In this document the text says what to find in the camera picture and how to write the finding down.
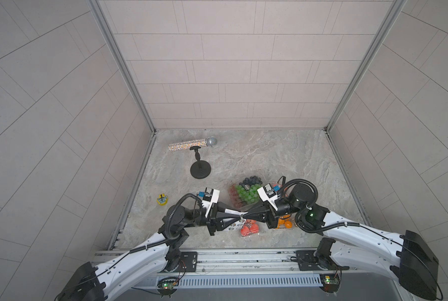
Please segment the white sticker sheet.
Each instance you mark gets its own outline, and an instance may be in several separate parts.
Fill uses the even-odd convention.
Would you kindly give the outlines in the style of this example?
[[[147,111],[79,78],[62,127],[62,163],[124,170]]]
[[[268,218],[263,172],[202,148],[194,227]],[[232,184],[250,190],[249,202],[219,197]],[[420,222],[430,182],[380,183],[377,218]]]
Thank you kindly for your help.
[[[242,218],[243,212],[226,208],[224,213],[226,214],[226,217],[223,219],[224,231],[230,232],[238,230],[244,225],[245,220]]]

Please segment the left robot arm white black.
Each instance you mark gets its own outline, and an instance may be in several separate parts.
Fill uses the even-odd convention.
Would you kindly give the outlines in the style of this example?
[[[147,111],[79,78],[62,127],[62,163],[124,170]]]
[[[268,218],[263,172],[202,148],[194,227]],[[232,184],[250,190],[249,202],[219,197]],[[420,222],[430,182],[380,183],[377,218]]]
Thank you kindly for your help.
[[[186,273],[196,269],[197,253],[182,252],[189,237],[186,228],[207,227],[210,234],[241,220],[244,213],[218,202],[219,192],[186,194],[170,207],[163,226],[145,242],[117,258],[81,265],[55,297],[56,300],[115,300],[126,290],[159,272],[169,272],[158,291],[172,294]]]

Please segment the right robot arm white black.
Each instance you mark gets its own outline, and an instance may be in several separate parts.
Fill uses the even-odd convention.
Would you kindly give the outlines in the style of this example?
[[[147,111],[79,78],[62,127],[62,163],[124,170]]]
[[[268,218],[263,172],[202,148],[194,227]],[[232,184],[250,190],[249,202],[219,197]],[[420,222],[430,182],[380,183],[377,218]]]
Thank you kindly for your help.
[[[275,228],[280,217],[292,214],[303,232],[323,236],[315,251],[324,269],[345,267],[378,273],[398,282],[425,300],[442,300],[439,260],[422,236],[386,232],[351,221],[319,206],[316,186],[305,179],[284,181],[279,189],[259,188],[260,201],[242,215]]]

